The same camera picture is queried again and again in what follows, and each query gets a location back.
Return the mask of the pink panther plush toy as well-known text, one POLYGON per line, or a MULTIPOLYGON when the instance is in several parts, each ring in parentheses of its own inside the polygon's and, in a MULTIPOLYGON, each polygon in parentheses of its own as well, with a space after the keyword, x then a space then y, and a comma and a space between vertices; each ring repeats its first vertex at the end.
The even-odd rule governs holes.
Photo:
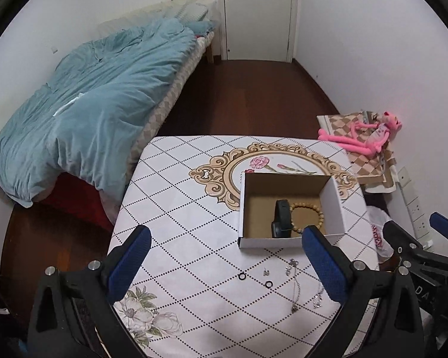
POLYGON ((387 145, 392 135, 402 127, 401 121, 391 112, 384 112, 373 123, 352 121, 349 136, 330 135, 324 129, 318 131, 320 141, 337 143, 347 152, 373 158, 387 145))

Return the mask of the white power strip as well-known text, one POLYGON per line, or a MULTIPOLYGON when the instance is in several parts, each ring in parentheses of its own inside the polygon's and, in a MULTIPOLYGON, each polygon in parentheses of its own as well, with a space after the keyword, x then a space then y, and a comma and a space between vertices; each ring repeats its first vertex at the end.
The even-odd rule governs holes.
POLYGON ((405 214, 411 224, 408 232, 422 245, 424 251, 433 251, 434 241, 429 218, 424 212, 414 182, 405 166, 397 171, 396 192, 405 206, 405 214))

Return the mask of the white plastic bag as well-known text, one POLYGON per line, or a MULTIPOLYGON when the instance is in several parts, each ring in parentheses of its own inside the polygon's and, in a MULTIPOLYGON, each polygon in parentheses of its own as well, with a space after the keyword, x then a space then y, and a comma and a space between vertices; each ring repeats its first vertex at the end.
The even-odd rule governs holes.
POLYGON ((379 263, 384 263, 390 260, 394 253, 393 248, 383 236, 384 225, 392 219, 384 210, 377 207, 368 206, 366 209, 372 227, 378 260, 379 263))

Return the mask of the striped pillow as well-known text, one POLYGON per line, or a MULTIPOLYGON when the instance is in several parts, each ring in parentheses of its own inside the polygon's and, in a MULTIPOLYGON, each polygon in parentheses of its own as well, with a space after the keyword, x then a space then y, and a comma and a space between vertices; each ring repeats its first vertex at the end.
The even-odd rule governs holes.
POLYGON ((164 10, 163 18, 177 18, 181 23, 186 24, 197 21, 210 21, 213 9, 216 6, 214 0, 202 1, 172 1, 164 10))

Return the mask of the patterned white tablecloth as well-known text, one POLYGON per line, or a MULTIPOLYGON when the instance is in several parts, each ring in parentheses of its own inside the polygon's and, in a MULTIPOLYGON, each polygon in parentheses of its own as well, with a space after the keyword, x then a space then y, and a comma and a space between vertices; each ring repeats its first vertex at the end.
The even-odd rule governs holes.
POLYGON ((332 175, 347 233, 334 243, 378 267, 349 159, 317 140, 155 138, 141 154, 111 245, 137 225, 152 246, 116 311, 149 357, 304 357, 337 313, 301 248, 238 245, 245 171, 332 175), (269 276, 263 276, 264 269, 269 276))

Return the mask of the checkered folded blanket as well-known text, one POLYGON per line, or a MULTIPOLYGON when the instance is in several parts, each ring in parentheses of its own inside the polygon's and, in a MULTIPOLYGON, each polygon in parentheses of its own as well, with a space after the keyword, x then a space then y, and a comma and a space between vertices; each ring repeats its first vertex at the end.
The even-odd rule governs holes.
POLYGON ((351 171, 366 192, 392 193, 398 174, 391 141, 401 122, 391 112, 319 115, 318 139, 338 144, 347 154, 351 171))

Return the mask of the teal duvet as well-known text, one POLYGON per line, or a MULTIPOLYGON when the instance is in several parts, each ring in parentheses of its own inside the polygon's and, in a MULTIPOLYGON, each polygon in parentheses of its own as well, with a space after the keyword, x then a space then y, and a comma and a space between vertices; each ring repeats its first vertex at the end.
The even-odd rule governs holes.
POLYGON ((70 52, 0 132, 4 193, 28 207, 69 173, 120 200, 133 144, 196 42, 164 18, 70 52))

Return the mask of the bed with checkered mattress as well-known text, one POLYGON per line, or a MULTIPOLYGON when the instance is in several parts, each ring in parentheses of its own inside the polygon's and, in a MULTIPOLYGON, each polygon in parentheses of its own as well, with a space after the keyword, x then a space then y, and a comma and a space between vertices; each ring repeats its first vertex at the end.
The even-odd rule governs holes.
MULTIPOLYGON (((101 24, 99 26, 98 39, 102 39, 131 27, 143 27, 158 19, 164 19, 162 17, 164 10, 171 4, 172 1, 175 0, 158 2, 101 24)), ((188 1, 207 2, 211 0, 188 1)), ((210 21, 190 22, 183 25, 194 31, 197 38, 196 46, 186 62, 183 63, 175 75, 175 79, 163 100, 152 111, 144 126, 144 129, 141 131, 137 140, 133 144, 131 153, 127 159, 127 183, 124 192, 130 183, 133 171, 136 168, 143 149, 151 142, 164 123, 166 117, 169 115, 172 107, 174 107, 177 99, 179 98, 184 84, 194 72, 200 60, 203 57, 212 57, 213 55, 212 42, 218 27, 218 14, 216 11, 216 6, 213 9, 213 15, 210 21)), ((12 200, 4 193, 1 187, 0 194, 1 196, 12 200)), ((124 196, 118 201, 113 201, 103 192, 98 191, 84 180, 81 180, 69 173, 62 173, 57 177, 54 186, 36 196, 30 206, 25 207, 14 200, 12 201, 24 208, 29 208, 35 204, 47 204, 54 209, 66 212, 73 217, 81 219, 82 221, 100 226, 105 230, 112 230, 123 198, 124 196)))

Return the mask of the black smart band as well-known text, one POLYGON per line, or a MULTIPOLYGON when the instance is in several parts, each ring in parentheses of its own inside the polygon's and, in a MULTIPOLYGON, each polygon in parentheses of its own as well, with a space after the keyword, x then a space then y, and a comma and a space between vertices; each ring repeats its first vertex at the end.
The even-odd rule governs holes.
POLYGON ((277 200, 274 209, 273 222, 271 223, 272 237, 291 237, 293 228, 289 201, 277 200))

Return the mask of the white door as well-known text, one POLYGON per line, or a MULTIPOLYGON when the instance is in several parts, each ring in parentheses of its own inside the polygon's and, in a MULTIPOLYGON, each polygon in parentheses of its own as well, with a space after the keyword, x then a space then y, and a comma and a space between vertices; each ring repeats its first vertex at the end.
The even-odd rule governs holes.
POLYGON ((232 61, 288 62, 297 0, 223 0, 224 54, 232 61))

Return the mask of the white cardboard box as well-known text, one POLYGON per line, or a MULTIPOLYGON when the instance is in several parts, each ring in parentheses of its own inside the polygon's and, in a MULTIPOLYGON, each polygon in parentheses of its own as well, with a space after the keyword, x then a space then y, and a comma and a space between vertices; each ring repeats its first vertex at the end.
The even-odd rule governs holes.
POLYGON ((331 241, 347 233, 341 197, 330 175, 242 174, 241 250, 299 248, 314 226, 331 241))

